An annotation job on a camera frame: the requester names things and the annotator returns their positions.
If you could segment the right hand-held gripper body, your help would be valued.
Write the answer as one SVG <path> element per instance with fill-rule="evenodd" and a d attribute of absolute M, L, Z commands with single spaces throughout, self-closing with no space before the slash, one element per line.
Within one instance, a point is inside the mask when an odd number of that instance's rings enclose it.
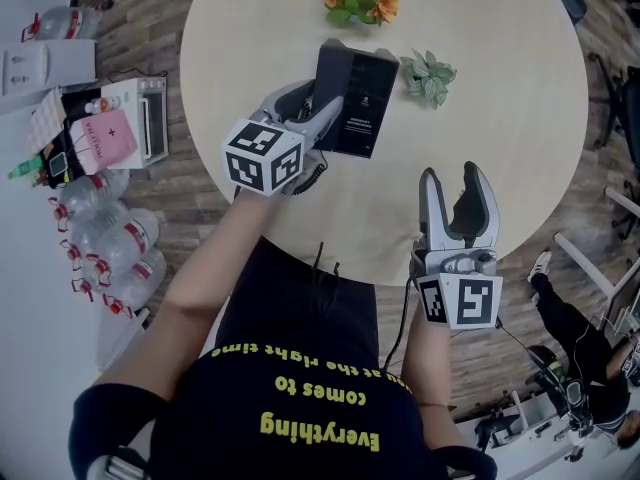
<path fill-rule="evenodd" d="M 497 274 L 493 250 L 416 248 L 411 253 L 410 275 L 429 323 L 450 330 L 495 325 L 503 278 Z"/>

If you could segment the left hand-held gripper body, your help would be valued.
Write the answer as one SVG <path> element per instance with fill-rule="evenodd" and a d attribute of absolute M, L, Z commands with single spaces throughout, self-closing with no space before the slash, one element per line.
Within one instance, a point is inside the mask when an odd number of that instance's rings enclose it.
<path fill-rule="evenodd" d="M 295 122 L 257 119 L 256 112 L 238 120 L 221 146 L 228 179 L 264 196 L 309 190 L 321 176 L 321 158 L 309 151 L 321 137 L 296 133 Z"/>

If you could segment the person's right forearm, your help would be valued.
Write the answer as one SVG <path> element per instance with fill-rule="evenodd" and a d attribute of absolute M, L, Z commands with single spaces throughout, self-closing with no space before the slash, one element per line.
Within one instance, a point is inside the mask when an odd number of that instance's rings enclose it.
<path fill-rule="evenodd" d="M 423 436 L 431 450 L 468 443 L 449 411 L 450 331 L 435 326 L 418 307 L 412 318 L 401 371 L 418 405 Z"/>

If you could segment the person's left forearm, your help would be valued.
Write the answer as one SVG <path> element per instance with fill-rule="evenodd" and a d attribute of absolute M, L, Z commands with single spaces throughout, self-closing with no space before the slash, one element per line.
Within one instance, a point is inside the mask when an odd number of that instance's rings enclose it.
<path fill-rule="evenodd" d="M 171 400 L 179 380 L 199 358 L 282 200 L 280 194 L 240 192 L 214 231 L 173 277 L 142 338 L 96 383 L 133 386 Z"/>

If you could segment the round beige table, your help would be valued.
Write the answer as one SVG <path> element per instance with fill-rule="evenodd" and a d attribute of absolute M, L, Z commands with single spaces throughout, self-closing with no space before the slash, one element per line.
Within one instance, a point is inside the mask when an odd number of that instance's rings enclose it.
<path fill-rule="evenodd" d="M 418 186 L 432 168 L 447 204 L 474 162 L 497 200 L 505 256 L 554 211 L 586 135 L 588 84 L 561 0 L 399 0 L 382 26 L 327 22 L 324 0 L 193 0 L 180 87 L 198 153 L 226 198 L 221 144 L 272 91 L 314 76 L 321 45 L 397 57 L 431 52 L 456 72 L 431 109 L 394 83 L 370 158 L 329 154 L 326 172 L 288 198 L 267 231 L 292 256 L 343 277 L 399 286 L 418 236 Z"/>

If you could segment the small green pot plant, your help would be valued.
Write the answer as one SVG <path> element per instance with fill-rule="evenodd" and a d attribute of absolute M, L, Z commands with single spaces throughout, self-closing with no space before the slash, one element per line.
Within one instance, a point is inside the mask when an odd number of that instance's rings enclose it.
<path fill-rule="evenodd" d="M 412 52 L 412 57 L 400 57 L 408 94 L 436 110 L 446 101 L 448 86 L 455 80 L 457 70 L 439 61 L 430 50 L 421 53 L 413 49 Z"/>

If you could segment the white microwave oven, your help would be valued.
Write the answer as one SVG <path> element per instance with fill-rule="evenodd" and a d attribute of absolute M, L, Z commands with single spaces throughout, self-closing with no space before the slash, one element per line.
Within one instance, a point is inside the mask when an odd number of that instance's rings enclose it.
<path fill-rule="evenodd" d="M 127 117 L 137 150 L 112 169 L 144 169 L 169 155 L 167 83 L 165 77 L 131 78 L 101 88 L 102 97 L 116 97 Z"/>

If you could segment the person's dark trousers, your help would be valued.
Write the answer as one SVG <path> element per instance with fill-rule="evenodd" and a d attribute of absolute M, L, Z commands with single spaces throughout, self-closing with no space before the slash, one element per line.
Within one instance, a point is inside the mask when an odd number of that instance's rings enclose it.
<path fill-rule="evenodd" d="M 231 294 L 216 344 L 283 346 L 343 364 L 376 369 L 375 288 L 309 266 L 262 237 Z"/>

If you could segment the pink paper bag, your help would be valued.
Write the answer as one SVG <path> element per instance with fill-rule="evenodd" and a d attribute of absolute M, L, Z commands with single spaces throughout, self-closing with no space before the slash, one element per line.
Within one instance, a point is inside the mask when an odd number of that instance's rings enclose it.
<path fill-rule="evenodd" d="M 86 175 L 94 175 L 129 156 L 137 140 L 123 110 L 90 115 L 70 127 L 75 157 Z"/>

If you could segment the black storage box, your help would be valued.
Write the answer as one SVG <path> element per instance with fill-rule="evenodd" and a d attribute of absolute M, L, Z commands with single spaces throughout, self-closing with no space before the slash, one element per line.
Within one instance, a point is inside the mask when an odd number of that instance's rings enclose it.
<path fill-rule="evenodd" d="M 100 98 L 101 90 L 96 88 L 64 92 L 55 87 L 42 102 L 52 103 L 56 121 L 56 135 L 39 153 L 49 188 L 61 188 L 108 167 L 108 163 L 99 157 L 105 152 L 105 146 L 100 144 L 103 133 L 92 121 L 97 115 L 85 109 L 87 104 L 92 105 Z"/>

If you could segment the dark printed t-shirt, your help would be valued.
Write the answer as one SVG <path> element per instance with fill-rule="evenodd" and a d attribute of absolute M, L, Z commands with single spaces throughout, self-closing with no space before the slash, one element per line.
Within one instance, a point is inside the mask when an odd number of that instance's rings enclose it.
<path fill-rule="evenodd" d="M 76 400 L 69 437 L 77 480 L 152 426 L 151 480 L 496 480 L 466 446 L 433 450 L 418 405 L 392 374 L 361 362 L 241 342 L 198 359 L 164 400 L 101 384 Z"/>

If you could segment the white water dispenser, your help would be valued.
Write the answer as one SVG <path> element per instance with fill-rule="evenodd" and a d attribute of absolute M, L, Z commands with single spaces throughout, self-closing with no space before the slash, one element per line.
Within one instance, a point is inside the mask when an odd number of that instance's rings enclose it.
<path fill-rule="evenodd" d="M 0 96 L 94 82 L 95 55 L 92 39 L 0 44 Z"/>

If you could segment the green plastic bottle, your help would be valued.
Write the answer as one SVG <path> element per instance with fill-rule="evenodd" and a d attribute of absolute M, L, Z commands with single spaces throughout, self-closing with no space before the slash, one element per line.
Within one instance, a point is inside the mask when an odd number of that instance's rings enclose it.
<path fill-rule="evenodd" d="M 36 157 L 18 164 L 12 171 L 8 173 L 7 177 L 9 179 L 20 178 L 26 174 L 38 172 L 41 169 L 42 161 L 39 157 Z"/>

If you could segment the white metal desk frame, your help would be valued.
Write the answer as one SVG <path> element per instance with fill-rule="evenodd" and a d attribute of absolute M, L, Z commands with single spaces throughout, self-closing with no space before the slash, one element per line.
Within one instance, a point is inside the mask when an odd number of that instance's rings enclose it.
<path fill-rule="evenodd" d="M 632 216 L 640 219 L 640 205 L 610 186 L 604 188 L 604 195 L 626 209 Z M 640 275 L 640 255 L 629 266 L 623 277 L 613 284 L 570 240 L 560 232 L 553 236 L 555 243 L 585 272 L 591 281 L 606 297 L 606 309 L 602 312 L 599 327 L 614 323 L 623 308 L 622 296 L 631 294 L 631 286 L 638 284 L 635 279 Z"/>

